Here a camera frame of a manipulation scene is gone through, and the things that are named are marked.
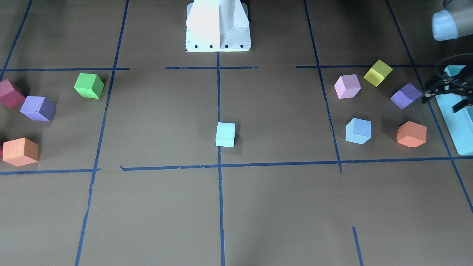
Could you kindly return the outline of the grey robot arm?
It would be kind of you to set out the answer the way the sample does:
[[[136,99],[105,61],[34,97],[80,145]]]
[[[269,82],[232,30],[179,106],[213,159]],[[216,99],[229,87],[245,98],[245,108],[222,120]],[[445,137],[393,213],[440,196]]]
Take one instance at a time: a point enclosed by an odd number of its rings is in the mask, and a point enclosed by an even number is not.
[[[473,4],[471,0],[444,0],[443,10],[432,16],[432,35],[436,41],[455,40],[472,35],[473,32]],[[427,103],[435,96],[456,94],[462,100],[452,106],[454,113],[463,108],[472,106],[472,61],[468,62],[458,74],[449,76],[446,71],[440,72],[440,66],[450,59],[472,56],[472,53],[463,53],[441,59],[434,67],[434,76],[426,84],[426,92],[422,98]]]

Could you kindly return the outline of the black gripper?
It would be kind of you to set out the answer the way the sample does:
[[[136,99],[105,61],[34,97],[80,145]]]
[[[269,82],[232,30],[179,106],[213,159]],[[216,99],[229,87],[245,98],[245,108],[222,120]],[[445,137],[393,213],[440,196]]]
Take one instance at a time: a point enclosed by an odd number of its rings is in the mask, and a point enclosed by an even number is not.
[[[433,77],[426,83],[426,91],[422,97],[422,103],[427,103],[434,96],[456,94],[465,99],[458,101],[452,110],[454,113],[463,108],[470,107],[473,104],[472,96],[472,73],[457,74],[454,77],[449,77],[443,74],[443,77]]]

